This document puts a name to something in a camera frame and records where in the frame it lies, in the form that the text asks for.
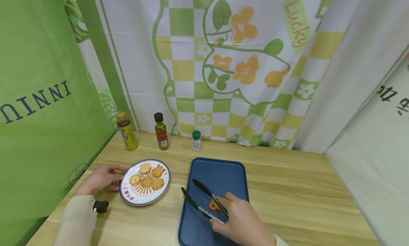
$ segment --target small spice bottle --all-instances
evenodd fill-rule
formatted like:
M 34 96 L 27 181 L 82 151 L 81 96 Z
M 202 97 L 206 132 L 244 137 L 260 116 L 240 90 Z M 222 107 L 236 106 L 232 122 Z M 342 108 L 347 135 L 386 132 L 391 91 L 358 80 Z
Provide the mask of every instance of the small spice bottle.
M 125 112 L 118 112 L 116 114 L 119 129 L 121 130 L 122 137 L 124 138 L 125 146 L 127 150 L 135 150 L 138 147 L 138 142 L 135 139 L 135 135 L 130 127 L 130 120 L 126 117 Z
M 200 136 L 201 136 L 200 131 L 192 132 L 192 139 L 193 139 L 192 150 L 193 151 L 200 150 Z
M 155 113 L 153 115 L 156 126 L 154 131 L 156 132 L 156 138 L 158 139 L 158 146 L 160 150 L 166 150 L 169 148 L 168 134 L 166 125 L 163 123 L 163 114 Z

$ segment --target white plate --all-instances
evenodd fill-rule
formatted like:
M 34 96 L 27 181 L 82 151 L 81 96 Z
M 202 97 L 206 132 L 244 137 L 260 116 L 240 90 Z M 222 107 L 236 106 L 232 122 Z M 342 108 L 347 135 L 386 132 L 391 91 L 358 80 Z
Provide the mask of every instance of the white plate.
M 151 170 L 147 174 L 141 174 L 139 171 L 141 165 L 144 163 L 148 163 L 151 166 Z M 152 170 L 158 166 L 162 167 L 163 172 L 159 178 L 156 178 L 152 175 Z M 152 185 L 149 187 L 142 187 L 141 181 L 138 182 L 137 184 L 131 184 L 130 178 L 134 175 L 139 175 L 141 181 L 146 176 L 150 176 L 153 181 L 155 181 L 156 179 L 163 179 L 164 185 L 162 188 L 155 190 L 153 189 Z M 169 188 L 169 185 L 170 185 L 169 168 L 159 160 L 146 159 L 135 163 L 125 171 L 124 179 L 121 181 L 119 187 L 120 188 L 119 195 L 121 195 L 122 199 L 129 205 L 145 206 L 159 200 L 159 198 L 161 198 L 166 193 L 166 191 Z

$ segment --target beige sleeve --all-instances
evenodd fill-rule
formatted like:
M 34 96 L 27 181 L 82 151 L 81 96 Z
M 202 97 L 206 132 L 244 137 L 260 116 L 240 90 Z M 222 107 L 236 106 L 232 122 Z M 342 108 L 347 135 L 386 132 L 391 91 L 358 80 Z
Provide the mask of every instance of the beige sleeve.
M 94 212 L 95 198 L 81 195 L 71 198 L 62 215 L 60 232 L 55 246 L 90 246 L 92 232 L 97 221 Z
M 285 243 L 280 237 L 276 235 L 276 241 L 277 241 L 277 246 L 288 246 L 288 244 Z

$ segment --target wristwatch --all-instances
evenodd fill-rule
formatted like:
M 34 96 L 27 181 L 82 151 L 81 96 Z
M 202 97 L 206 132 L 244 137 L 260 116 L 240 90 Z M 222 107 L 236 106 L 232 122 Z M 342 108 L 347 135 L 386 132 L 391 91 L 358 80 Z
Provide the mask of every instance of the wristwatch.
M 107 201 L 95 201 L 92 209 L 95 213 L 106 213 L 109 203 Z

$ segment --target table top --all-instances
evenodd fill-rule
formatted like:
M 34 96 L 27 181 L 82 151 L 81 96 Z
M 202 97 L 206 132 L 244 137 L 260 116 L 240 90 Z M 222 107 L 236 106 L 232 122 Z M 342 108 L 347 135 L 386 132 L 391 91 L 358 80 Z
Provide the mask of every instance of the table top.
M 374 246 L 374 234 L 338 178 L 327 158 L 320 154 L 269 147 L 244 147 L 234 143 L 202 141 L 192 151 L 191 139 L 169 136 L 170 147 L 160 151 L 156 136 L 136 132 L 140 142 L 127 151 L 117 133 L 89 169 L 32 237 L 28 246 L 53 245 L 62 213 L 77 186 L 102 163 L 131 166 L 139 160 L 162 160 L 172 173 L 168 192 L 156 203 L 133 207 L 117 192 L 103 191 L 97 200 L 109 201 L 99 214 L 92 245 L 178 244 L 183 205 L 180 187 L 186 186 L 195 157 L 235 160 L 243 163 L 251 205 L 261 219 L 289 246 Z

